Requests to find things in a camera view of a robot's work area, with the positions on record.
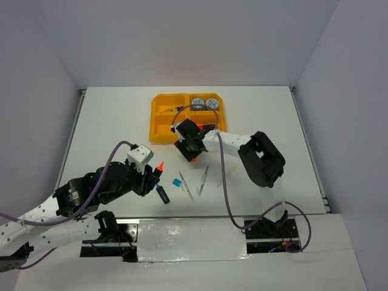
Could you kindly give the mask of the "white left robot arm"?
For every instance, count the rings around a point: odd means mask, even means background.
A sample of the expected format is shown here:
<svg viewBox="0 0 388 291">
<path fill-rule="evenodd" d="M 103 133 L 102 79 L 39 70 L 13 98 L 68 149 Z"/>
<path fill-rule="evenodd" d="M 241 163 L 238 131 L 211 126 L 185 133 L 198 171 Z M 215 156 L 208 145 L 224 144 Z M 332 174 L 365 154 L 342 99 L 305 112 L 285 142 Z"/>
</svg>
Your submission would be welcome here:
<svg viewBox="0 0 388 291">
<path fill-rule="evenodd" d="M 162 166 L 138 170 L 135 162 L 110 162 L 71 179 L 35 209 L 1 226 L 1 271 L 28 269 L 27 260 L 77 241 L 92 244 L 124 238 L 111 211 L 99 211 L 123 195 L 146 196 L 160 181 Z"/>
</svg>

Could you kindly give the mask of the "black highlighter orange tip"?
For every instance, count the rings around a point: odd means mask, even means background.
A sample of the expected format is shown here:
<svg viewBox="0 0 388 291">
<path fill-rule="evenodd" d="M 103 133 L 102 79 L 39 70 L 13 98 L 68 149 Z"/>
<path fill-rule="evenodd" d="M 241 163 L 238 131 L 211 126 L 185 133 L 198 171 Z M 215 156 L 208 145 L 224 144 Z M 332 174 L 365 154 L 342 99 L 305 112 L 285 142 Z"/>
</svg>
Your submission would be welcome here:
<svg viewBox="0 0 388 291">
<path fill-rule="evenodd" d="M 155 167 L 153 174 L 155 177 L 160 178 L 160 176 L 163 173 L 163 167 L 164 167 L 164 162 L 160 163 L 159 166 Z"/>
</svg>

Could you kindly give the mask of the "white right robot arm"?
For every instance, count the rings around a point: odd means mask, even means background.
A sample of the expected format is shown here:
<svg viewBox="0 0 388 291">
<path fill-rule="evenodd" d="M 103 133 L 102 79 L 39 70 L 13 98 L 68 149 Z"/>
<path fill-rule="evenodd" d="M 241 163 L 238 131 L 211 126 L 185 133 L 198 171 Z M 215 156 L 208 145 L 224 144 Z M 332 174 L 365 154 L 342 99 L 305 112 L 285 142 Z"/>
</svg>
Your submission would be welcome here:
<svg viewBox="0 0 388 291">
<path fill-rule="evenodd" d="M 248 225 L 239 225 L 232 215 L 226 181 L 225 156 L 239 158 L 247 176 L 256 186 L 271 191 L 284 174 L 286 160 L 269 137 L 263 132 L 253 135 L 237 135 L 220 131 L 216 125 L 200 128 L 190 119 L 171 125 L 178 137 L 175 147 L 183 157 L 192 162 L 203 152 L 218 152 L 221 158 L 222 187 L 227 213 L 232 224 L 242 230 L 253 230 L 262 223 L 261 230 L 270 237 L 277 237 L 285 229 L 288 211 L 283 202 L 269 194 L 270 206 Z"/>
</svg>

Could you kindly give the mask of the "small glue bottle blue cap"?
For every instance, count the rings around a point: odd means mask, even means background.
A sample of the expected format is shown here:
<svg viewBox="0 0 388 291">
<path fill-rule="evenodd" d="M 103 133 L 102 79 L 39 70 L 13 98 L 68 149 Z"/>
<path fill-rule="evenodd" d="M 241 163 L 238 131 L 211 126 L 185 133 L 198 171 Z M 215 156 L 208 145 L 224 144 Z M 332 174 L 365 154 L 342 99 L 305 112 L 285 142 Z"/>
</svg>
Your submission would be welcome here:
<svg viewBox="0 0 388 291">
<path fill-rule="evenodd" d="M 159 108 L 159 112 L 160 113 L 168 113 L 168 112 L 179 112 L 181 110 L 184 109 L 184 106 L 183 105 L 180 105 L 180 106 L 161 106 Z"/>
</svg>

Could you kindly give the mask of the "round blue-white tin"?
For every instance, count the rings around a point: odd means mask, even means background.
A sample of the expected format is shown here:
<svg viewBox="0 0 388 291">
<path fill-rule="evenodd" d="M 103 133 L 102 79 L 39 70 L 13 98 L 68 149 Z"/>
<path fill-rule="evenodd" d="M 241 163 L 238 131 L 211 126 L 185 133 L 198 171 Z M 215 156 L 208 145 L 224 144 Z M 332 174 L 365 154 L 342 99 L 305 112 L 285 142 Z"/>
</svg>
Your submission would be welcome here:
<svg viewBox="0 0 388 291">
<path fill-rule="evenodd" d="M 204 110 L 205 101 L 202 98 L 194 98 L 191 101 L 191 110 L 201 111 Z"/>
<path fill-rule="evenodd" d="M 206 106 L 212 110 L 218 110 L 219 109 L 219 101 L 216 98 L 209 98 L 206 101 Z"/>
</svg>

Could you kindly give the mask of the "black highlighter pink tip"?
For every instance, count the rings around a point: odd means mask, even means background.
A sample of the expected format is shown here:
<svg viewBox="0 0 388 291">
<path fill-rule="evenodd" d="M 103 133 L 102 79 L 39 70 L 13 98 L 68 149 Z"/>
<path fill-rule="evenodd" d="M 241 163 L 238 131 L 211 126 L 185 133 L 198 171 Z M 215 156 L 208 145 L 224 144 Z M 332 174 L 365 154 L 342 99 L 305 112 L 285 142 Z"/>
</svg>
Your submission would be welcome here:
<svg viewBox="0 0 388 291">
<path fill-rule="evenodd" d="M 198 126 L 200 130 L 214 130 L 215 125 L 214 124 L 209 124 L 209 125 L 199 125 Z"/>
</svg>

